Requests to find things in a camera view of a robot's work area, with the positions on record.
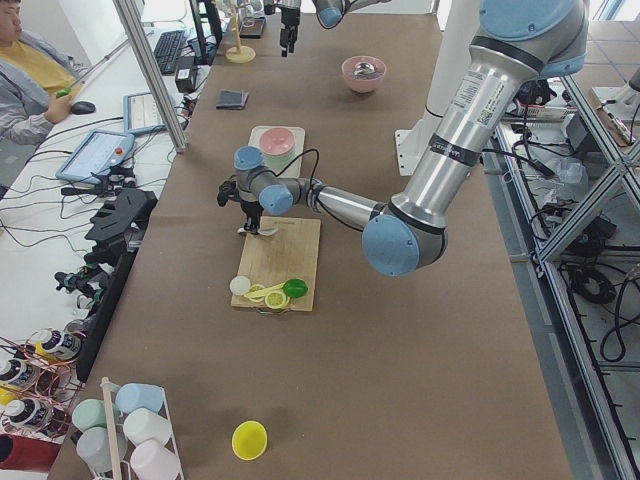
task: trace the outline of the white cup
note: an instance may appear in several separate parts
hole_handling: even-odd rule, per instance
[[[175,480],[180,473],[178,456],[153,438],[135,448],[130,463],[140,480]]]
[[[122,430],[136,446],[151,438],[166,445],[171,438],[169,420],[146,408],[139,408],[130,413],[124,421]]]

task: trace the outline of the red container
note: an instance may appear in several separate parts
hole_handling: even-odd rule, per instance
[[[0,435],[0,470],[46,473],[60,445],[19,435]]]

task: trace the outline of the bottle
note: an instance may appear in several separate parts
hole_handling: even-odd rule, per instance
[[[39,432],[49,438],[61,437],[69,429],[67,412],[35,398],[9,402],[4,414],[14,427]]]
[[[11,390],[50,395],[58,388],[59,383],[60,379],[53,372],[20,358],[0,360],[0,385],[5,385]]]
[[[36,349],[39,342],[45,354],[63,362],[76,358],[82,348],[80,337],[60,330],[40,330],[32,340],[36,342]]]

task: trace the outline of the black device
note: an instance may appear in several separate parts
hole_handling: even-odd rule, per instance
[[[176,62],[176,87],[180,93],[191,93],[196,89],[196,76],[198,67],[196,57],[180,57]]]
[[[204,4],[206,12],[205,16],[207,22],[209,23],[211,34],[215,38],[215,45],[207,42],[207,39],[204,35],[204,30],[202,28],[202,18],[200,15],[201,3]],[[213,59],[216,56],[218,45],[220,45],[220,42],[222,42],[222,24],[220,22],[218,9],[213,2],[204,0],[191,0],[189,2],[189,6],[191,7],[193,24],[196,29],[196,38],[193,42],[190,42],[191,48],[196,55],[196,63],[198,65],[211,65],[213,63]]]
[[[261,38],[262,31],[264,30],[264,25],[266,20],[263,17],[254,18],[253,22],[242,23],[240,27],[240,37],[241,38]]]
[[[153,49],[153,56],[158,62],[162,75],[173,75],[176,71],[176,59],[180,54],[187,33],[184,30],[172,30],[162,32],[156,47]]]
[[[96,106],[91,102],[80,101],[71,105],[71,113],[74,115],[86,115],[96,111]]]
[[[587,128],[580,114],[573,115],[565,126],[567,139],[576,152],[599,152],[598,142]]]

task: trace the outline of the wooden cutting board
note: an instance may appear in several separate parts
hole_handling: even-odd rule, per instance
[[[270,287],[300,278],[309,287],[304,297],[291,299],[288,308],[301,312],[313,310],[313,295],[316,287],[316,267],[320,244],[320,220],[308,218],[262,217],[260,227],[277,227],[278,232],[270,237],[247,235],[240,258],[238,275]],[[232,295],[231,306],[266,308],[264,303]]]

